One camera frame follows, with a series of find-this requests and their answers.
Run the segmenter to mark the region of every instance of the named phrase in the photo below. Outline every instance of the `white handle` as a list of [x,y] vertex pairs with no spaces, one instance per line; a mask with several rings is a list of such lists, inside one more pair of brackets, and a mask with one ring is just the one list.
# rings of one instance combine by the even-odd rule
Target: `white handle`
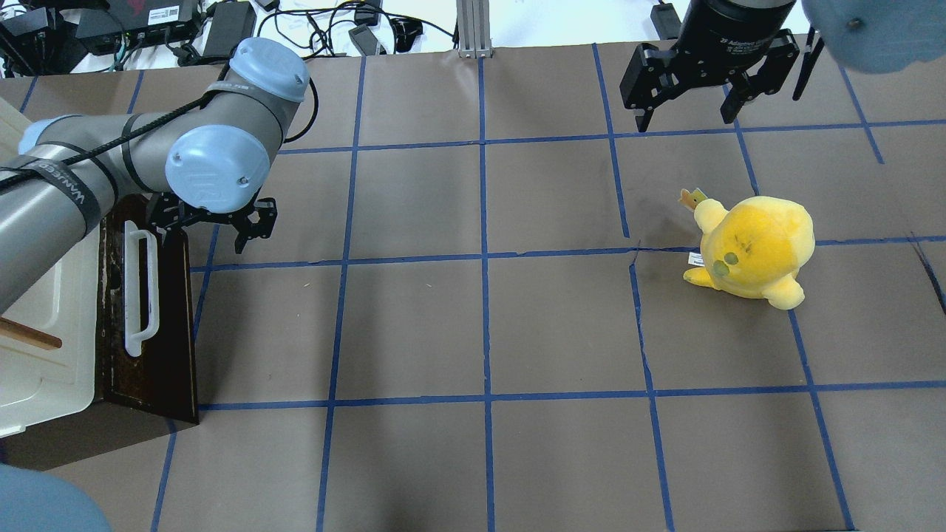
[[[138,241],[144,239],[148,250],[148,326],[141,329],[141,291],[138,283]],[[149,231],[138,229],[134,222],[125,222],[125,349],[133,357],[141,356],[141,343],[151,338],[160,327],[158,307],[158,239]]]

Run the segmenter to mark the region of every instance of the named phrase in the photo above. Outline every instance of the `stuffed animal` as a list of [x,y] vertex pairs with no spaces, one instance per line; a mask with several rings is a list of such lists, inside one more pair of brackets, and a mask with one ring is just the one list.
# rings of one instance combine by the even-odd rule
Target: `stuffed animal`
[[685,272],[685,280],[740,297],[767,299],[781,310],[804,300],[795,277],[815,251],[812,217],[805,207],[756,196],[727,211],[699,189],[693,194],[683,190],[680,202],[693,209],[703,231],[700,252],[705,266]]

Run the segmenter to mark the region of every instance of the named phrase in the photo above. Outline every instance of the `white label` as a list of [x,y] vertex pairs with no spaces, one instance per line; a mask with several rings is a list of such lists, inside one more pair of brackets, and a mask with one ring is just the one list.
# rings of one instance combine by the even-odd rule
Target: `white label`
[[152,9],[148,12],[148,26],[165,22],[177,22],[177,15],[180,10],[181,8],[177,6]]

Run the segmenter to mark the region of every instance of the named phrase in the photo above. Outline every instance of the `plush toy tag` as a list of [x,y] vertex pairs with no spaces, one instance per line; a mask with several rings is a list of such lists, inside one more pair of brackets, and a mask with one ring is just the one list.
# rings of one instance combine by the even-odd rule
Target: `plush toy tag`
[[680,190],[680,204],[690,210],[696,210],[696,206],[706,199],[707,195],[704,194],[699,188],[695,188],[693,192],[690,192],[686,188]]

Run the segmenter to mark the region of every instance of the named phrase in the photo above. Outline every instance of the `blue object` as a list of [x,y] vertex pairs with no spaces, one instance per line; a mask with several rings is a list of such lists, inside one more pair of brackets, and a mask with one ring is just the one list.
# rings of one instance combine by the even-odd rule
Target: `blue object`
[[0,464],[0,530],[111,532],[96,503],[50,474]]
[[236,47],[230,69],[272,95],[297,103],[305,99],[309,77],[306,64],[276,41],[244,39]]
[[53,122],[62,120],[63,118],[68,118],[69,116],[79,116],[79,115],[62,115],[55,118],[47,118],[46,120],[40,120],[38,122],[33,122],[29,124],[29,127],[26,128],[26,131],[23,132],[23,138],[20,139],[20,144],[17,145],[16,150],[20,152],[21,155],[27,151],[32,150],[36,143],[40,141],[40,135],[46,131],[46,128],[51,126]]
[[247,204],[270,173],[270,157],[259,140],[213,124],[181,135],[165,161],[171,189],[186,203],[215,213]]
[[869,74],[946,53],[946,0],[803,0],[834,59]]

